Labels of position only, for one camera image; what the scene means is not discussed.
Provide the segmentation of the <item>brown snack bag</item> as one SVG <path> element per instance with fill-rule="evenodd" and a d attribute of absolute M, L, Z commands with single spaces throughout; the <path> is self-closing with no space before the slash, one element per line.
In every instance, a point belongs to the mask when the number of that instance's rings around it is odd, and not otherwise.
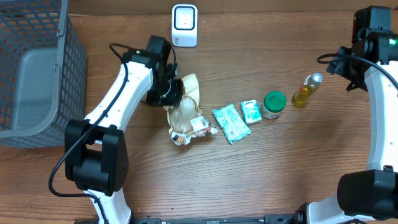
<path fill-rule="evenodd" d="M 200 86 L 195 73 L 182 78 L 183 96 L 178 106 L 164 106 L 171 140 L 177 146 L 188 145 L 192 138 L 217 134 L 218 130 L 205 117 L 200 104 Z"/>

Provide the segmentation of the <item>yellow oil bottle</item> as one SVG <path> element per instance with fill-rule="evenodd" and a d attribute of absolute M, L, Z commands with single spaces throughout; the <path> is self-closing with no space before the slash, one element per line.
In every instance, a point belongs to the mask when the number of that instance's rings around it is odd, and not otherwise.
<path fill-rule="evenodd" d="M 321 73 L 313 73 L 307 76 L 291 99 L 294 106 L 302 108 L 306 105 L 308 99 L 319 89 L 323 81 L 323 75 Z"/>

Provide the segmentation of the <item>teal snack packet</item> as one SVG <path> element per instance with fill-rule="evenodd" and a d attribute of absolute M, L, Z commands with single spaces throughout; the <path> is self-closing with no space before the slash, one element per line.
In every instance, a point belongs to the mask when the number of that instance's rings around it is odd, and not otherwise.
<path fill-rule="evenodd" d="M 230 144 L 232 144 L 233 141 L 239 141 L 251 134 L 251 130 L 243 121 L 233 104 L 229 104 L 218 110 L 213 110 L 213 115 Z"/>

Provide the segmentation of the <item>green lid jar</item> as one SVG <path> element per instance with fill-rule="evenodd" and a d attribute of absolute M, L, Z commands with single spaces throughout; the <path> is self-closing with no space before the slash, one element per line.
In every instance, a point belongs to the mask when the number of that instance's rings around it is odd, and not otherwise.
<path fill-rule="evenodd" d="M 277 118 L 287 104 L 285 95 L 280 91 L 270 91 L 264 98 L 261 114 L 267 119 Z"/>

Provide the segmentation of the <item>tissue pack white green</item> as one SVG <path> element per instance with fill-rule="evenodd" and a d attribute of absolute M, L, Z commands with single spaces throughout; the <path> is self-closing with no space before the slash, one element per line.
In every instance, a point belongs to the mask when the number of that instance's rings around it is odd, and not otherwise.
<path fill-rule="evenodd" d="M 261 121 L 262 116 L 256 100 L 242 101 L 241 109 L 246 124 L 254 124 Z"/>

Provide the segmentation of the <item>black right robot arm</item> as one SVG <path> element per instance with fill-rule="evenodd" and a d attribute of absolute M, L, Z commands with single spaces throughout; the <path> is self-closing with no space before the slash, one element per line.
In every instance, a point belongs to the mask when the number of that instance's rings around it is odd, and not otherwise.
<path fill-rule="evenodd" d="M 369 6 L 354 14 L 350 48 L 317 62 L 350 81 L 346 91 L 367 91 L 371 140 L 366 169 L 343 175 L 336 194 L 305 203 L 289 223 L 366 223 L 397 218 L 397 34 L 391 9 Z"/>

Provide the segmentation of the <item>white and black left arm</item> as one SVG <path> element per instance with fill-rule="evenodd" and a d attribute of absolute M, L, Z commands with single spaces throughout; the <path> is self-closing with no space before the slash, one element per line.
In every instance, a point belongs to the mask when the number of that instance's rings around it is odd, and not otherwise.
<path fill-rule="evenodd" d="M 65 153 L 49 178 L 49 190 L 61 165 L 65 177 L 81 190 L 67 197 L 87 197 L 97 213 L 93 223 L 133 223 L 124 197 L 129 159 L 124 132 L 145 96 L 149 106 L 177 106 L 183 83 L 177 78 L 178 62 L 168 62 L 172 47 L 128 48 L 120 55 L 121 68 L 100 104 L 83 120 L 72 119 L 65 128 Z"/>

